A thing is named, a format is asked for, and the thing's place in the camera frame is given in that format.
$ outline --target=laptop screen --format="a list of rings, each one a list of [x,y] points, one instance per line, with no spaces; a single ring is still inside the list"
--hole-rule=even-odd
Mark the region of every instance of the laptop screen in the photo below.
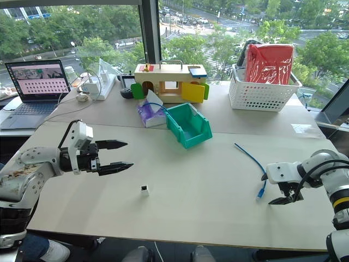
[[[57,101],[70,91],[60,60],[5,65],[22,101]]]

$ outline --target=laptop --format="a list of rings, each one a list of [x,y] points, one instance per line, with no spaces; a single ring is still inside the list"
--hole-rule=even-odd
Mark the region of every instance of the laptop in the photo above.
[[[1,124],[0,129],[36,128],[66,96],[69,83],[60,60],[5,63],[22,104]]]

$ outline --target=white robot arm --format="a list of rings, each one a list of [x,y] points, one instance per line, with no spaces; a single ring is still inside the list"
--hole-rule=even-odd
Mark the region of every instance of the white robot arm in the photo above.
[[[62,148],[65,138],[69,146]],[[100,149],[127,145],[118,140],[96,141],[92,128],[79,120],[72,121],[58,148],[34,147],[17,152],[0,171],[0,249],[10,248],[26,236],[26,226],[32,217],[45,182],[64,172],[98,172],[100,176],[123,171],[132,163],[116,162],[101,166]]]
[[[271,205],[303,200],[301,188],[324,186],[334,209],[332,223],[337,231],[327,236],[331,261],[349,261],[349,159],[331,150],[319,150],[303,162],[268,164],[262,180],[278,184],[285,195]]]

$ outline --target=yellow ring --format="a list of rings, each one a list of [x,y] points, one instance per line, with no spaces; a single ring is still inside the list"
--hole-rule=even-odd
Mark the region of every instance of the yellow ring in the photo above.
[[[349,196],[346,196],[345,198],[338,199],[335,203],[333,203],[333,208],[335,208],[336,205],[343,203],[343,202],[346,202],[346,201],[349,201]]]

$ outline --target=wooden toy house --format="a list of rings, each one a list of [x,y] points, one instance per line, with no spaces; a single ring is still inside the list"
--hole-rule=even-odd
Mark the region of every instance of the wooden toy house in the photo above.
[[[164,103],[202,103],[208,98],[206,77],[201,64],[139,64],[135,70],[138,94],[152,90]],[[134,98],[141,99],[136,90]]]

